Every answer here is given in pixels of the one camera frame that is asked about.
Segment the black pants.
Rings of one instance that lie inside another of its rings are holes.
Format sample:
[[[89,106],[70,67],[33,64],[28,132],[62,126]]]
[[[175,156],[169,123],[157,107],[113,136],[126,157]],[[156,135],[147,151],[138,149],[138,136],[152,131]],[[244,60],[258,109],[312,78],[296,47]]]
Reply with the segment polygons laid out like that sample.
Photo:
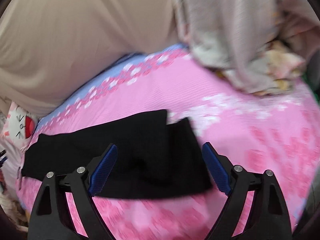
[[[101,156],[110,144],[118,157],[100,193],[116,199],[160,199],[212,188],[187,118],[167,123],[167,111],[138,113],[72,133],[41,134],[25,153],[22,176],[43,180],[68,174]]]

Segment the pink rose bed sheet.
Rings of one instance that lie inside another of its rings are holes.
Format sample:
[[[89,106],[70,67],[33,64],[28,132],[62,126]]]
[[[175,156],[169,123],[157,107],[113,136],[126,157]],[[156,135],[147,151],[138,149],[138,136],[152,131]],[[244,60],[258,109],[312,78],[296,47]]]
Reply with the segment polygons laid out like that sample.
[[[134,56],[83,85],[41,119],[36,134],[69,133],[144,111],[188,117],[198,140],[249,172],[272,170],[292,226],[319,164],[319,105],[303,81],[292,93],[258,98],[200,67],[180,45]],[[173,200],[95,198],[117,239],[204,239],[226,196],[218,189]]]

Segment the cat face pillow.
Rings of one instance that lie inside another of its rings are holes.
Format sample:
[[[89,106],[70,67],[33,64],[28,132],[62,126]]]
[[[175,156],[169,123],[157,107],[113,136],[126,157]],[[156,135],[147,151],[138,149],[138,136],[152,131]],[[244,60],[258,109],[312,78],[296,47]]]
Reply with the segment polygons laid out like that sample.
[[[1,131],[1,139],[23,152],[27,149],[38,122],[37,116],[12,102]]]

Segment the floral beige blanket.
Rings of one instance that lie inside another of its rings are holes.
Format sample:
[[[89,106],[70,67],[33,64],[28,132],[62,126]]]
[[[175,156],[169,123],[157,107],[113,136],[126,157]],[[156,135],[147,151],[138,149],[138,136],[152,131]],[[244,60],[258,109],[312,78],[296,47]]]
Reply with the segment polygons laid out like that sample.
[[[319,73],[316,0],[174,0],[174,8],[194,59],[238,90],[283,94],[307,67]]]

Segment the beige duvet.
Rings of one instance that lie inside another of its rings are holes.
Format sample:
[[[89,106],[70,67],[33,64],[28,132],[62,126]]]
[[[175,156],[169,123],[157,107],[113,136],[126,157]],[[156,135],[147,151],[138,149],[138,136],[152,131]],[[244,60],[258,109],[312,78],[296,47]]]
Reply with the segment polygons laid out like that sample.
[[[172,0],[11,0],[1,16],[1,112],[43,117],[126,54],[178,42]]]

